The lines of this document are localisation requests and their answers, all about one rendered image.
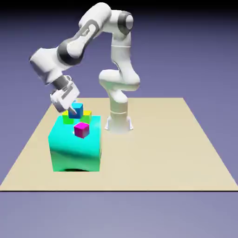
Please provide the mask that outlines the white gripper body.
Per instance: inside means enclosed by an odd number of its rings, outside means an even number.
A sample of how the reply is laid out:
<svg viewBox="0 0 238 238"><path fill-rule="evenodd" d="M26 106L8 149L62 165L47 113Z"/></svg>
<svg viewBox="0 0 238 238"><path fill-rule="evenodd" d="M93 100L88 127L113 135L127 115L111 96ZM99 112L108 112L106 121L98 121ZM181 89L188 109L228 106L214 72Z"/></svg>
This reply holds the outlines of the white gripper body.
<svg viewBox="0 0 238 238"><path fill-rule="evenodd" d="M50 99L58 112L64 112L72 106L78 96L79 90L77 86L74 82L69 82L66 87L50 94Z"/></svg>

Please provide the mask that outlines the small blue cube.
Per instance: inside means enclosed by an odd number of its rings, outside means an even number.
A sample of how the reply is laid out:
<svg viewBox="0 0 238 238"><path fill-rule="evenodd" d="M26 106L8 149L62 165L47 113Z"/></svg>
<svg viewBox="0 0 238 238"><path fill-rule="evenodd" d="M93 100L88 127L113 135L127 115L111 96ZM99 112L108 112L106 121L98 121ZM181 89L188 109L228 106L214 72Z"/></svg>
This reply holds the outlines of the small blue cube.
<svg viewBox="0 0 238 238"><path fill-rule="evenodd" d="M68 112L68 116L71 119L80 119L83 116L83 104L77 103L76 101L72 103L71 107L77 112L76 115L73 115Z"/></svg>

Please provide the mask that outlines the small yellow cube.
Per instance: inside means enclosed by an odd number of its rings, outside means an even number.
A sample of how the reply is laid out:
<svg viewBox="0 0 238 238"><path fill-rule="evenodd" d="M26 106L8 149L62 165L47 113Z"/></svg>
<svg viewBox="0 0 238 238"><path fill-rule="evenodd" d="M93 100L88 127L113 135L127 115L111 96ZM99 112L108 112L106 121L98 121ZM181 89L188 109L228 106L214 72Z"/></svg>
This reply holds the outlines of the small yellow cube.
<svg viewBox="0 0 238 238"><path fill-rule="evenodd" d="M91 120L92 120L92 111L84 111L83 115L80 119L70 118L69 117L69 112L65 111L65 112L62 113L62 118L63 118L63 123L68 124L68 125L74 124L74 123L79 123L79 122L90 124Z"/></svg>

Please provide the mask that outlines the small magenta cube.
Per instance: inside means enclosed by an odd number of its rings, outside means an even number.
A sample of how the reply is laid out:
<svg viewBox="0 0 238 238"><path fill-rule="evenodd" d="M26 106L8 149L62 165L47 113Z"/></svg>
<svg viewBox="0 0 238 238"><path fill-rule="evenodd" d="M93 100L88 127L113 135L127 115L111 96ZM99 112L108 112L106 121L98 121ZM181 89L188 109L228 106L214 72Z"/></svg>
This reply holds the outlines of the small magenta cube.
<svg viewBox="0 0 238 238"><path fill-rule="evenodd" d="M86 136L89 134L89 124L84 123L84 122L79 122L74 126L74 135L76 137L84 139Z"/></svg>

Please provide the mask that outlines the large cyan box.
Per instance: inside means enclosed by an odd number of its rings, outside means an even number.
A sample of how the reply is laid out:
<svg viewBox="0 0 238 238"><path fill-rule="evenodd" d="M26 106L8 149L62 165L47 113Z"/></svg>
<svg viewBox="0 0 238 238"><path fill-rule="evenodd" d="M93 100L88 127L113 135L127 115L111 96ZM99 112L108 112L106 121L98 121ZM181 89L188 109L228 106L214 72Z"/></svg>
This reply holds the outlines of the large cyan box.
<svg viewBox="0 0 238 238"><path fill-rule="evenodd" d="M58 116L48 136L53 171L98 172L101 158L101 117L92 116L89 134L85 138L74 134L74 126L79 123L64 124Z"/></svg>

